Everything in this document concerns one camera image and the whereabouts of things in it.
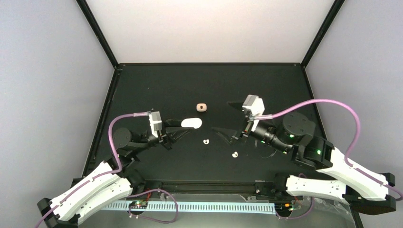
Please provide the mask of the white square charging case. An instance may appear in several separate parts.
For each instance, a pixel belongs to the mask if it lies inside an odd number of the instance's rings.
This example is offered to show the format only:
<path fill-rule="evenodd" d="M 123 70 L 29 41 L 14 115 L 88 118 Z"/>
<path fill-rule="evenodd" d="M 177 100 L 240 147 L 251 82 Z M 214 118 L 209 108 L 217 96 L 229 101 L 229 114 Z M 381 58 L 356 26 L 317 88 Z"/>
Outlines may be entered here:
<path fill-rule="evenodd" d="M 207 105 L 205 103 L 199 103 L 196 105 L 196 110 L 197 110 L 197 112 L 206 112 Z"/>

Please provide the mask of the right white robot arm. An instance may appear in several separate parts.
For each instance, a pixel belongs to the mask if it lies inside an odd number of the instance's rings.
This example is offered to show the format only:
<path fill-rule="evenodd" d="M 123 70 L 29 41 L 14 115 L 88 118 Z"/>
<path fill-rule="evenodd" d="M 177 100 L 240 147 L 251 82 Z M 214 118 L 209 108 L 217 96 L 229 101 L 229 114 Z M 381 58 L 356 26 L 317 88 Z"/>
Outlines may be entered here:
<path fill-rule="evenodd" d="M 366 215 L 394 212 L 397 198 L 389 193 L 394 190 L 394 175 L 372 172 L 349 159 L 348 153 L 316 136 L 316 124 L 297 112 L 298 108 L 317 102 L 311 99 L 265 115 L 262 99 L 251 95 L 243 103 L 230 104 L 245 115 L 240 130 L 215 127 L 214 131 L 228 144 L 254 138 L 276 151 L 290 154 L 297 166 L 330 177 L 318 180 L 277 174 L 270 189 L 270 194 L 277 199 L 309 196 L 334 200 Z"/>

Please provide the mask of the white oval case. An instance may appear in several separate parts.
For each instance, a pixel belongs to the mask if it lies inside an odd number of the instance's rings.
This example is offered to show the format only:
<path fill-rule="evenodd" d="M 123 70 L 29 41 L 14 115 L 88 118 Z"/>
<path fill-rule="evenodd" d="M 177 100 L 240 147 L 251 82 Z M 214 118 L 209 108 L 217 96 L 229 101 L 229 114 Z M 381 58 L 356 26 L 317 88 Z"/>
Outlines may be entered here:
<path fill-rule="evenodd" d="M 181 121 L 181 127 L 198 129 L 202 126 L 200 118 L 186 118 Z"/>

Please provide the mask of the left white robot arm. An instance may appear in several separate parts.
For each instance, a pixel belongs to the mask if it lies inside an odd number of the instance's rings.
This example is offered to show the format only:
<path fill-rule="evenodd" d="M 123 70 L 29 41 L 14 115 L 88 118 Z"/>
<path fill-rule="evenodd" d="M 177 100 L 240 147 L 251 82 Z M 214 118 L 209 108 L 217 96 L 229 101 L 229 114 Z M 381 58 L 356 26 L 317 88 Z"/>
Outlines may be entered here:
<path fill-rule="evenodd" d="M 145 133 L 135 134 L 127 128 L 113 131 L 117 121 L 143 116 L 149 121 Z M 108 127 L 112 157 L 100 162 L 90 174 L 61 195 L 41 199 L 37 206 L 42 218 L 36 227 L 45 223 L 48 228 L 77 228 L 105 206 L 123 198 L 145 196 L 135 206 L 146 207 L 152 193 L 159 190 L 147 190 L 145 179 L 133 169 L 139 161 L 137 155 L 159 145 L 170 150 L 172 144 L 201 126 L 200 118 L 163 120 L 159 112 L 124 114 L 114 118 Z"/>

